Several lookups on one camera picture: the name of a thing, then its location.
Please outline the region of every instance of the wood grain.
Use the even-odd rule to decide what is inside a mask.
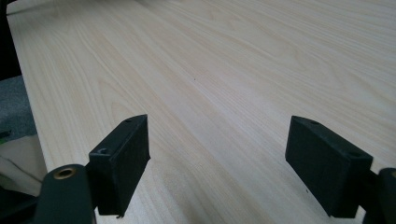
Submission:
[[[286,163],[291,115],[396,165],[395,1],[19,0],[8,20],[50,170],[148,114],[148,168],[99,223],[361,223]]]

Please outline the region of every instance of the light wood surface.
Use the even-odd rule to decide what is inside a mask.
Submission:
[[[284,158],[290,116],[396,166],[393,0],[19,0],[8,20],[49,170],[148,114],[151,161],[123,219],[327,217]]]

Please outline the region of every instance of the screw hole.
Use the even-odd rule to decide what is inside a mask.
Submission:
[[[99,149],[98,153],[99,154],[107,154],[107,148],[104,147],[104,148]]]
[[[75,168],[64,168],[53,175],[55,179],[66,179],[76,173]]]

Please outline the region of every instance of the black plastic part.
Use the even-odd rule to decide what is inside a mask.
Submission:
[[[35,223],[96,223],[84,166],[66,165],[46,175],[35,210]]]
[[[147,115],[126,119],[91,151],[87,172],[100,215],[124,216],[149,159]]]
[[[0,223],[28,223],[35,214],[37,197],[0,187]]]
[[[386,223],[396,223],[396,169],[386,168],[378,175],[378,200]]]
[[[286,161],[329,216],[354,217],[373,157],[310,119],[293,116]]]

